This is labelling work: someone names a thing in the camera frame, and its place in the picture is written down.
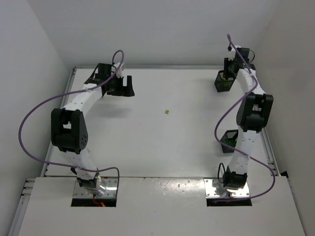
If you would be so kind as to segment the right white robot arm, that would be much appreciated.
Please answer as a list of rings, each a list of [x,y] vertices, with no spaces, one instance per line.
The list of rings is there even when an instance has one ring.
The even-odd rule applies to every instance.
[[[255,67],[249,63],[249,48],[237,46],[224,59],[224,75],[232,76],[245,95],[236,116],[238,138],[236,150],[223,174],[223,185],[229,189],[243,188],[247,182],[248,162],[253,145],[267,125],[274,98],[266,94],[256,78]]]

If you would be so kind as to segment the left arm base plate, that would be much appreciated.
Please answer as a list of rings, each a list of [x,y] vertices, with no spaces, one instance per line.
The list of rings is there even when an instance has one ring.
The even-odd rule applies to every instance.
[[[76,182],[73,190],[74,199],[114,199],[117,192],[118,179],[116,177],[102,177],[100,187],[97,190],[86,190]]]

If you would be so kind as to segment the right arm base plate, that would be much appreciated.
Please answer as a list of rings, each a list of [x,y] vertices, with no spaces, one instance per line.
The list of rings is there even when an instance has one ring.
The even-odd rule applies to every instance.
[[[222,178],[205,178],[204,187],[207,199],[233,199],[251,196],[247,182],[243,188],[234,189],[224,187],[222,184]]]

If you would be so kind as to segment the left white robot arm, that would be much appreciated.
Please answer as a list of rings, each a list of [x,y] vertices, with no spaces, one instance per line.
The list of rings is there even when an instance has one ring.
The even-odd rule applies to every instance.
[[[132,97],[132,77],[123,85],[123,63],[100,63],[84,82],[82,92],[70,102],[51,112],[51,142],[71,164],[71,171],[77,176],[81,187],[89,192],[100,189],[99,170],[90,157],[87,148],[88,131],[85,116],[95,102],[104,95]]]

